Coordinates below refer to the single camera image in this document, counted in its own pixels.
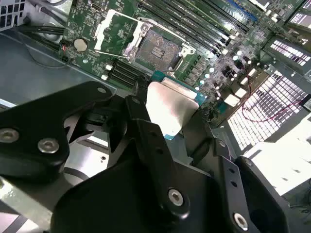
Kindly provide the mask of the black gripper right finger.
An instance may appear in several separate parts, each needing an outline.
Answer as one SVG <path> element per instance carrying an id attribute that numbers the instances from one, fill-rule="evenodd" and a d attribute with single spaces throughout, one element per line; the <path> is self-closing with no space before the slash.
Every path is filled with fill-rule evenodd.
<path id="1" fill-rule="evenodd" d="M 193 153 L 192 164 L 212 177 L 226 233 L 289 233 L 287 205 L 247 158 L 229 159 L 217 138 L 206 138 Z"/>

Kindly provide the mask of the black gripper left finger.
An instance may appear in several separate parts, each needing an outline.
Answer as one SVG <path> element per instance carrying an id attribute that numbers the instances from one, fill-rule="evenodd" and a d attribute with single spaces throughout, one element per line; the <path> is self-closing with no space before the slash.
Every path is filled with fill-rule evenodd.
<path id="1" fill-rule="evenodd" d="M 72 142 L 95 131 L 109 136 L 113 167 L 128 148 L 167 146 L 143 100 L 113 95 L 86 82 L 8 109 L 0 115 L 0 172 L 34 183 L 51 182 L 63 170 Z"/>

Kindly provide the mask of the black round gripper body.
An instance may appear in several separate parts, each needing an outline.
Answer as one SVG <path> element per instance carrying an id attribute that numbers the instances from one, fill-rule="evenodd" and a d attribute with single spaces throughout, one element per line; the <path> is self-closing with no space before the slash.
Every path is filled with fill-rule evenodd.
<path id="1" fill-rule="evenodd" d="M 209 156 L 203 173 L 176 163 L 167 146 L 128 148 L 111 168 L 70 189 L 55 207 L 53 233 L 230 233 L 221 185 L 235 165 Z"/>

